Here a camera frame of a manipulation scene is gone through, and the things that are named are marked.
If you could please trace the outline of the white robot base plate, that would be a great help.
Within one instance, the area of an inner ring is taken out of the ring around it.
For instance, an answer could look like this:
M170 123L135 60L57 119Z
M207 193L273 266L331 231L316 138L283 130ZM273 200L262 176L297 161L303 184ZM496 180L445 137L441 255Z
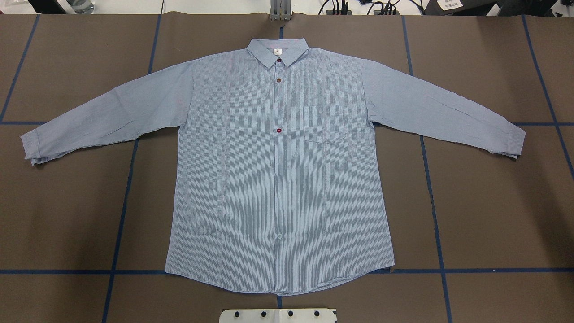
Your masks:
M336 309L228 309L222 311L220 323L336 323Z

